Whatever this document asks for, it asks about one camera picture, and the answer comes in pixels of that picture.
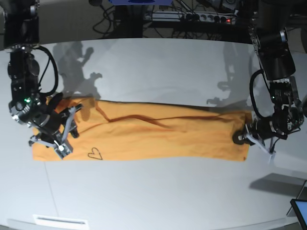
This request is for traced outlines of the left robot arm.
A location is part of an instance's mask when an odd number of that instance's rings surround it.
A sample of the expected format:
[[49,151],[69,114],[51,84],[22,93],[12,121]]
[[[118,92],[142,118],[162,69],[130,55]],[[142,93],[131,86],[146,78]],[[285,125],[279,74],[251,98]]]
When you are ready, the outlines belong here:
[[[287,23],[293,7],[301,0],[260,0],[250,18],[248,33],[260,63],[249,81],[249,94],[256,118],[233,134],[238,145],[256,145],[273,160],[275,146],[290,134],[301,130],[307,116],[307,105],[299,98],[294,77],[295,63],[288,45]],[[274,112],[263,116],[256,105],[254,81],[262,75]]]

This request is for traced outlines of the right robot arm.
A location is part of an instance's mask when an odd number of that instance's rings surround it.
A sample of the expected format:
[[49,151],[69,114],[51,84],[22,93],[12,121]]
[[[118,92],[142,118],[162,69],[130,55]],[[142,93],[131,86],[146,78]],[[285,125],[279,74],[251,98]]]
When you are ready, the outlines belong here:
[[[55,93],[59,83],[56,62],[51,52],[39,44],[39,1],[2,0],[0,6],[4,16],[4,49],[10,54],[7,68],[12,92],[10,114],[17,123],[38,130],[30,138],[30,146],[42,144],[63,158],[73,151],[68,135],[79,136],[74,115],[82,105],[56,111],[63,94]],[[40,90],[40,67],[33,50],[43,51],[52,63],[55,81],[49,92]]]

